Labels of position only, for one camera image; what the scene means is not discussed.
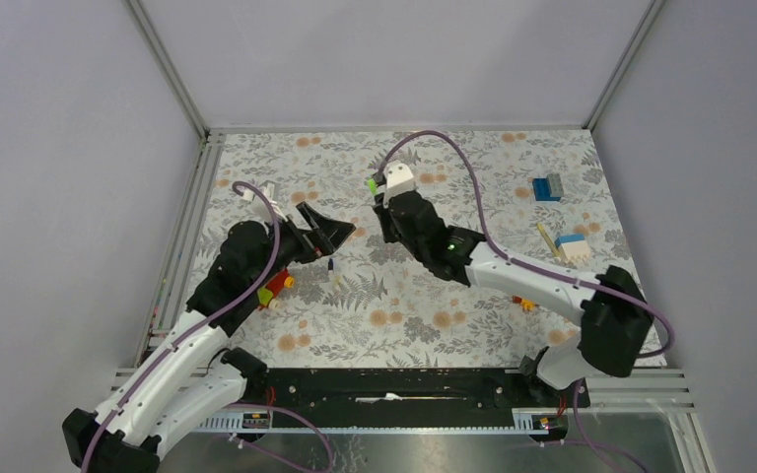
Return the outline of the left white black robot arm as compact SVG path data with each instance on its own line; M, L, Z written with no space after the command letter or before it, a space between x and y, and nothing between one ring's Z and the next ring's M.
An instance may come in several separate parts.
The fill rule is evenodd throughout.
M144 364L92 411L76 409L62 429L68 454L83 472L155 472L190 432L228 404L265 395L266 366L227 349L214 369L188 388L193 371L214 358L260 306L258 291L291 264L332 255L355 230L308 203L308 223L289 217L232 226L205 279L170 334Z

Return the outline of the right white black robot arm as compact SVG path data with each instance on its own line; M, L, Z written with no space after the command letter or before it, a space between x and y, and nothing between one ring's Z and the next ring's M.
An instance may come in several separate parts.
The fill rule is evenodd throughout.
M485 235L447 225L417 191L378 194L373 210L384 240L402 244L435 277L528 299L578 326L577 335L534 359L525 390L535 404L553 404L566 387L595 373L631 374L654 318L628 271L611 265L602 273L578 272L510 257Z

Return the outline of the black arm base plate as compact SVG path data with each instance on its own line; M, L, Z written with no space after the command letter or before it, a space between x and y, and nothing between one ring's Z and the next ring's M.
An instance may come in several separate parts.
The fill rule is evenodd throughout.
M242 402L282 408L324 426L493 426L508 411L556 414L590 404L585 387L555 390L517 370L270 369L251 378Z

